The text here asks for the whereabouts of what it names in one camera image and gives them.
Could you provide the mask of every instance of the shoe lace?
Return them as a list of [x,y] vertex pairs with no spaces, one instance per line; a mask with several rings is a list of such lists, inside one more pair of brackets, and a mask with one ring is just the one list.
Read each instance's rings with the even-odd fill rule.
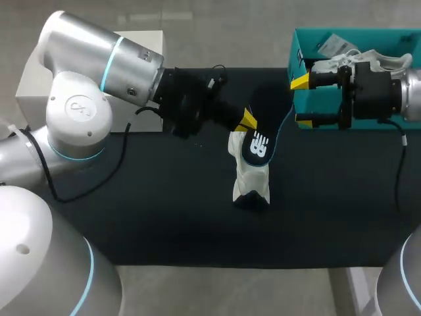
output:
[[334,56],[330,60],[338,68],[345,65],[349,66],[361,61],[361,56],[359,56],[359,54],[361,54],[361,52],[358,49],[352,48],[347,53]]

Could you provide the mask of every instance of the new balance logo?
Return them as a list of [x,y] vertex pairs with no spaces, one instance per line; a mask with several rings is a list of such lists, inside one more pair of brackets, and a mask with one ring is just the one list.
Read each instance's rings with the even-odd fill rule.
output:
[[255,131],[255,138],[251,141],[250,151],[260,158],[263,158],[266,154],[266,146],[269,142],[269,138],[264,137],[260,133]]

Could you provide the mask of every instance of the screw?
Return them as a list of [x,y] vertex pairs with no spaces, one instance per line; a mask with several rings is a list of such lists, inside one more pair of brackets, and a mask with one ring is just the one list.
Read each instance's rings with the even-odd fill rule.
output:
[[127,94],[128,94],[128,95],[131,95],[131,96],[135,96],[137,93],[136,93],[136,90],[135,90],[135,89],[133,89],[133,88],[128,88],[128,89],[127,89]]

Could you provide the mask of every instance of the black cable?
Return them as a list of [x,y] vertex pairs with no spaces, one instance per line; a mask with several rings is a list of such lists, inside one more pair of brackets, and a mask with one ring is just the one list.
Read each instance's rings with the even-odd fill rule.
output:
[[[134,114],[138,115],[140,112],[143,112],[143,111],[152,111],[155,114],[159,115],[158,109],[156,109],[154,107],[141,107]],[[127,139],[128,139],[128,135],[129,135],[131,125],[132,124],[129,122],[126,126],[125,131],[124,131],[123,145],[122,145],[122,151],[121,151],[121,154],[120,154],[120,159],[118,160],[118,163],[115,166],[114,170],[112,170],[111,173],[104,180],[102,180],[100,183],[98,183],[96,186],[94,186],[94,187],[90,188],[88,191],[86,191],[82,194],[78,194],[77,196],[74,196],[70,199],[63,199],[63,198],[59,197],[59,195],[57,194],[57,191],[55,189],[53,178],[51,177],[51,173],[50,173],[50,170],[48,168],[47,161],[45,160],[44,154],[42,153],[42,150],[41,150],[39,144],[37,143],[36,139],[32,136],[31,133],[29,133],[25,130],[21,130],[21,131],[29,139],[29,141],[34,145],[34,147],[37,151],[39,159],[41,160],[42,167],[44,169],[45,177],[47,178],[48,187],[49,187],[49,189],[51,191],[51,194],[53,195],[54,199],[58,202],[61,202],[61,203],[68,203],[68,202],[76,201],[77,199],[80,199],[80,198],[84,198],[85,196],[88,196],[89,194],[93,193],[94,191],[99,189],[102,185],[107,183],[117,173],[117,171],[122,166],[124,158],[126,156]]]
[[215,68],[218,68],[218,67],[223,68],[223,69],[224,69],[224,74],[226,75],[226,68],[225,68],[225,66],[224,66],[224,65],[222,65],[222,64],[217,64],[217,65],[214,65],[211,69],[215,69]]
[[401,208],[399,205],[399,183],[401,181],[401,173],[402,173],[402,168],[403,168],[403,163],[405,161],[405,157],[407,156],[407,135],[405,134],[405,131],[403,130],[403,128],[397,124],[396,122],[393,122],[392,120],[389,119],[380,119],[378,120],[378,122],[380,124],[388,124],[388,125],[393,125],[394,127],[396,127],[396,129],[398,129],[399,133],[402,135],[402,154],[401,154],[401,158],[399,160],[399,166],[397,167],[397,172],[396,172],[396,179],[395,179],[395,205],[396,205],[396,210],[398,213],[401,212]]

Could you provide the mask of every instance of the shoe insole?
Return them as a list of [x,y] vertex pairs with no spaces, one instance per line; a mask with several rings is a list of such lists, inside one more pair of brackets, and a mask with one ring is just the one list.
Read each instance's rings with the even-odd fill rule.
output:
[[255,167],[265,166],[272,159],[282,123],[292,110],[289,87],[269,82],[252,94],[249,109],[257,119],[257,130],[249,130],[243,141],[243,159]]

